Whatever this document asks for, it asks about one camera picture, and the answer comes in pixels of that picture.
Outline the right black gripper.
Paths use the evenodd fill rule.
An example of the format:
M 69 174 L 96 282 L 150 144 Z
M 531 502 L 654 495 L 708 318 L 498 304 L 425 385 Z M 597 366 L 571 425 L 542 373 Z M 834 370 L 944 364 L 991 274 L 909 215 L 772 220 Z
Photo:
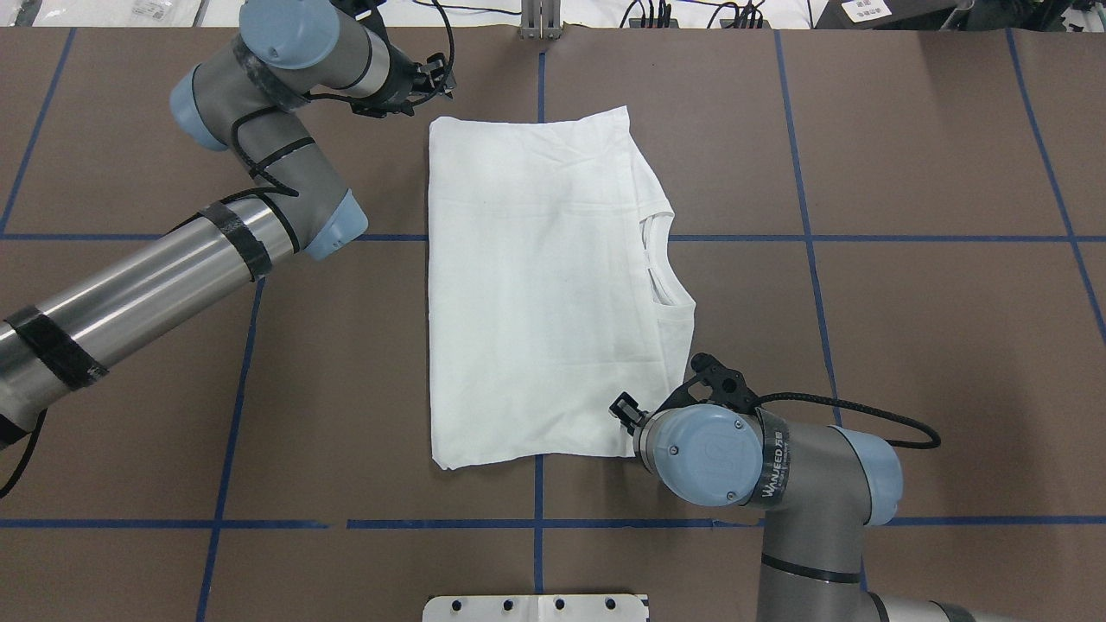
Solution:
M 619 397 L 613 401 L 609 412 L 620 426 L 632 435 L 633 455 L 637 458 L 645 458 L 648 448 L 649 425 L 656 418 L 653 412 L 646 412 L 639 407 L 639 402 L 627 392 L 620 392 Z

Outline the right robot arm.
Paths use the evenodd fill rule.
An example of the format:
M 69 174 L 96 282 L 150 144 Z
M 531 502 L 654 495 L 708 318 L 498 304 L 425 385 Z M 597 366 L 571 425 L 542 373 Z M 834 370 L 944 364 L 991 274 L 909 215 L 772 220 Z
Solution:
M 765 397 L 747 395 L 672 395 L 645 412 L 620 394 L 611 412 L 632 435 L 637 460 L 680 499 L 763 512 L 759 621 L 995 621 L 860 585 L 865 533 L 888 523 L 902 499 L 889 440 L 787 422 L 766 410 Z

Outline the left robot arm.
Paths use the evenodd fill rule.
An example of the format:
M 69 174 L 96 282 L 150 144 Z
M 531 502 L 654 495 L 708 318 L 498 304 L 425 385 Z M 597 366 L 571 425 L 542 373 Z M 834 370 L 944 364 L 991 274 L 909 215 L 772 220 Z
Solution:
M 32 440 L 48 407 L 296 253 L 315 260 L 371 220 L 298 111 L 347 104 L 359 117 L 411 117 L 453 94 L 447 50 L 413 60 L 376 1 L 246 1 L 238 32 L 171 91 L 179 129 L 230 152 L 251 187 L 227 194 L 119 263 L 3 319 L 3 447 Z

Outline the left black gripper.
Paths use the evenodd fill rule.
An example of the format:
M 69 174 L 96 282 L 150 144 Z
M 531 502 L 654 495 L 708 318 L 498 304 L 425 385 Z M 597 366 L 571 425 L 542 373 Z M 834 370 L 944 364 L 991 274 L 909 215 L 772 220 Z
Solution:
M 387 76 L 372 94 L 372 117 L 414 117 L 419 99 L 452 99 L 455 86 L 453 59 L 445 53 L 432 54 L 420 66 L 399 48 L 390 48 Z

